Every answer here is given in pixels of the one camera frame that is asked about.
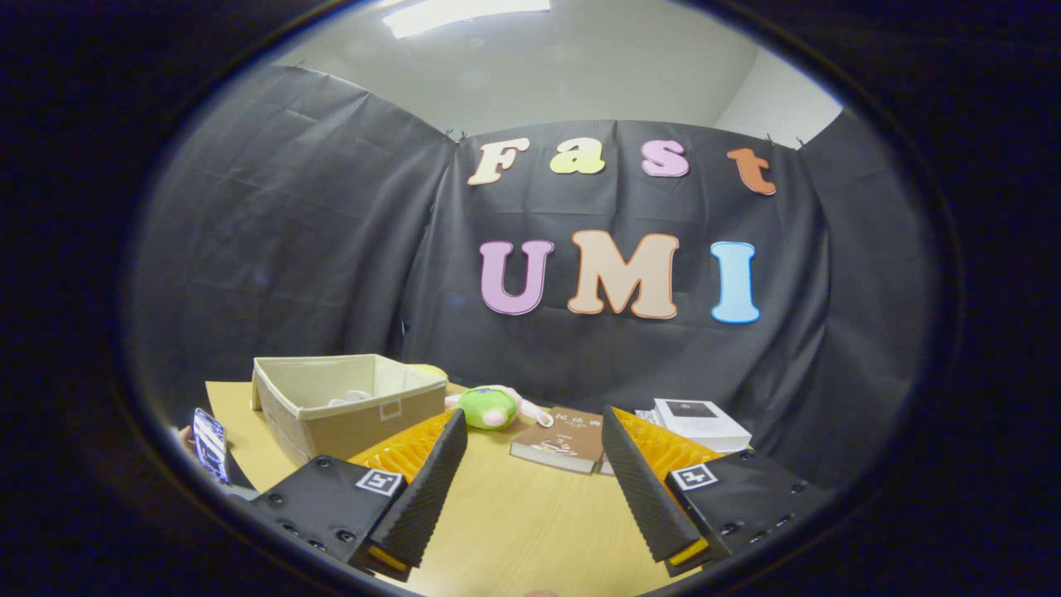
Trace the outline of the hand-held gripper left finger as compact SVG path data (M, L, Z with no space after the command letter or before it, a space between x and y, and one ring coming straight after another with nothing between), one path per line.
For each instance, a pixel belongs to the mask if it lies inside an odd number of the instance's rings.
M256 522L365 573L406 581L420 566L468 445L454 409L350 460L311 458L249 502Z

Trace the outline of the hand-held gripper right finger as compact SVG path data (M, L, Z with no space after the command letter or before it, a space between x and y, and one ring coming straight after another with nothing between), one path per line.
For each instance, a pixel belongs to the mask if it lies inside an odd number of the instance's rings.
M668 575L756 551L827 501L758 451L723 456L614 407L603 412L602 439L637 528Z

